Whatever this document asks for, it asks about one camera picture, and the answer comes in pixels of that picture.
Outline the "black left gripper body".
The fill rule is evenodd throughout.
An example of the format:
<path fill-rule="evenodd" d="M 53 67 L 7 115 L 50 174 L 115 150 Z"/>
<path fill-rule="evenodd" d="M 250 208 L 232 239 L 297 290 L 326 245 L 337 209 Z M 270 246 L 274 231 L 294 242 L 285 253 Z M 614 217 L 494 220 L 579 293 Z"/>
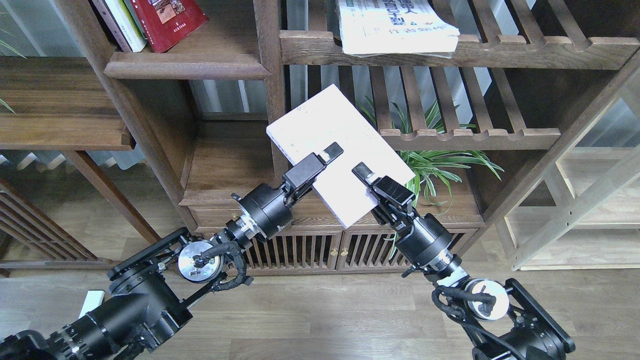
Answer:
<path fill-rule="evenodd" d="M 261 242 L 272 239 L 293 219 L 291 208 L 311 190 L 318 174 L 294 177 L 291 172 L 282 176 L 283 182 L 277 188 L 266 183 L 260 184 L 245 197 L 236 193 L 232 198 L 238 202 L 242 216 L 232 222 L 233 240 L 249 243 L 258 238 Z"/>

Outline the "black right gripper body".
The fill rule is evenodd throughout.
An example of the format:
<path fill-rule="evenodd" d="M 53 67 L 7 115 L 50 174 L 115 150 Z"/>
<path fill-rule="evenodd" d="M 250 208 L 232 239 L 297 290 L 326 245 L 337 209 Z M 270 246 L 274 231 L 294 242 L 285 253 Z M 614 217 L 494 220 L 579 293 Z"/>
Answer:
<path fill-rule="evenodd" d="M 409 260 L 406 271 L 453 273 L 455 256 L 449 251 L 453 235 L 434 215 L 421 217 L 409 201 L 398 202 L 379 197 L 372 213 L 379 224 L 389 224 L 397 233 L 395 248 Z"/>

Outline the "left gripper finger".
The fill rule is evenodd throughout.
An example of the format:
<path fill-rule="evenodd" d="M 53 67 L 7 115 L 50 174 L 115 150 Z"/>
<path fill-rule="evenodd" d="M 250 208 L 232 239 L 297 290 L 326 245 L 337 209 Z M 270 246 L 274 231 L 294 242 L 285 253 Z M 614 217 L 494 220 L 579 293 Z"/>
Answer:
<path fill-rule="evenodd" d="M 333 142 L 321 153 L 310 153 L 283 175 L 283 189 L 285 193 L 307 193 L 318 175 L 344 150 Z"/>

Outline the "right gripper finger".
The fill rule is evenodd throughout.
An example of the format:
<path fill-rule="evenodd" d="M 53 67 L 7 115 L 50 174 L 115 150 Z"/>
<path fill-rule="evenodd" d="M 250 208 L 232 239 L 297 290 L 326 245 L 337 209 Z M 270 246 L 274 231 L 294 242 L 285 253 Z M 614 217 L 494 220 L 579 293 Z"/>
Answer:
<path fill-rule="evenodd" d="M 414 193 L 404 185 L 385 175 L 374 178 L 374 173 L 363 163 L 359 162 L 352 169 L 352 173 L 370 190 L 377 200 L 377 210 L 385 215 L 414 215 Z"/>

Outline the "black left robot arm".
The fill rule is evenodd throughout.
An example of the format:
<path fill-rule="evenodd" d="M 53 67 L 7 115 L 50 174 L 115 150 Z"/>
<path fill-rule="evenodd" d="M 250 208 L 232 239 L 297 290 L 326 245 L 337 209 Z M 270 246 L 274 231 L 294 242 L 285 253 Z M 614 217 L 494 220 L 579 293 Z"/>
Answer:
<path fill-rule="evenodd" d="M 215 293 L 249 285 L 244 253 L 283 230 L 291 208 L 311 191 L 316 178 L 340 155 L 336 143 L 310 153 L 286 172 L 279 187 L 262 183 L 246 196 L 234 195 L 242 211 L 211 239 L 187 228 L 167 235 L 108 272 L 110 299 L 49 338 L 34 330 L 1 342 L 3 360 L 132 360 L 152 352 L 190 319 L 190 307 Z"/>

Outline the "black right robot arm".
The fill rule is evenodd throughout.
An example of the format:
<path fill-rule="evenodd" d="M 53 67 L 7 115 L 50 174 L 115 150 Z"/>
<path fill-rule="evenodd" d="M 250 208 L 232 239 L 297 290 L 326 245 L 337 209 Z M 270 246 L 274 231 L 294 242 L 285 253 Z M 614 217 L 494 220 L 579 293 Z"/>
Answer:
<path fill-rule="evenodd" d="M 352 170 L 374 196 L 372 213 L 397 233 L 395 246 L 410 262 L 404 272 L 422 272 L 434 285 L 431 300 L 460 325 L 475 360 L 564 360 L 574 340 L 514 278 L 503 284 L 470 276 L 450 252 L 453 235 L 434 215 L 420 215 L 414 194 L 388 176 L 377 177 L 363 162 Z"/>

